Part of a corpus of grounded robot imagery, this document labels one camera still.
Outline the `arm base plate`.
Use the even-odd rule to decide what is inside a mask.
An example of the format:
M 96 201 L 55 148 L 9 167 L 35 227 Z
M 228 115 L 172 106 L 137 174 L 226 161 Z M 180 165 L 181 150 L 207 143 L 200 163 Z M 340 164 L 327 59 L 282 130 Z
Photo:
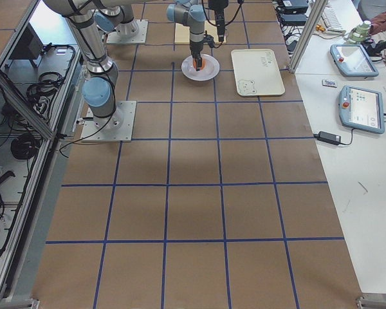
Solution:
M 135 100 L 123 100 L 116 103 L 116 111 L 110 121 L 108 118 L 94 118 L 90 108 L 86 116 L 81 138 L 84 142 L 130 142 L 133 135 L 134 118 L 136 113 Z
M 148 20 L 133 19 L 130 23 L 120 23 L 115 32 L 107 36 L 106 43 L 114 45 L 144 44 L 147 38 Z

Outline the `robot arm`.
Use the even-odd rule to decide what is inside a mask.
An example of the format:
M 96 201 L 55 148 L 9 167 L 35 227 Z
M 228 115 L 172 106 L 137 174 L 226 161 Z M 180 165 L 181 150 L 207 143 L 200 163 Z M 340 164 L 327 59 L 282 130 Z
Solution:
M 203 46 L 214 46 L 214 39 L 205 30 L 205 11 L 197 1 L 176 1 L 167 8 L 169 20 L 189 28 L 189 46 L 192 65 L 201 71 L 205 67 L 205 60 L 201 56 Z M 95 22 L 107 35 L 114 36 L 125 42 L 140 34 L 141 21 L 134 19 L 131 5 L 103 8 L 96 11 Z
M 118 110 L 115 84 L 118 68 L 107 54 L 101 33 L 113 30 L 120 35 L 138 33 L 132 5 L 134 1 L 46 1 L 46 6 L 68 22 L 90 74 L 82 88 L 84 100 L 93 113 L 93 122 L 100 131 L 110 131 L 122 125 L 124 116 Z M 193 66 L 200 71 L 204 67 L 201 56 L 204 44 L 214 47 L 214 39 L 205 33 L 208 22 L 207 10 L 214 13 L 213 26 L 217 28 L 217 40 L 225 38 L 224 10 L 228 1 L 175 1 L 167 8 L 168 20 L 189 28 L 189 47 Z

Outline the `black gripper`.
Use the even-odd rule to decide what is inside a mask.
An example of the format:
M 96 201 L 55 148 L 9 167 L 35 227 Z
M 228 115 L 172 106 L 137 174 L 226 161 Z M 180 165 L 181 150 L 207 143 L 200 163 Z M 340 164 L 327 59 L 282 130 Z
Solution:
M 225 14 L 224 10 L 215 10 L 214 11 L 215 23 L 217 28 L 217 38 L 219 42 L 226 42 L 225 35 Z
M 190 42 L 190 52 L 193 58 L 193 67 L 195 71 L 203 67 L 203 59 L 201 58 L 202 42 Z

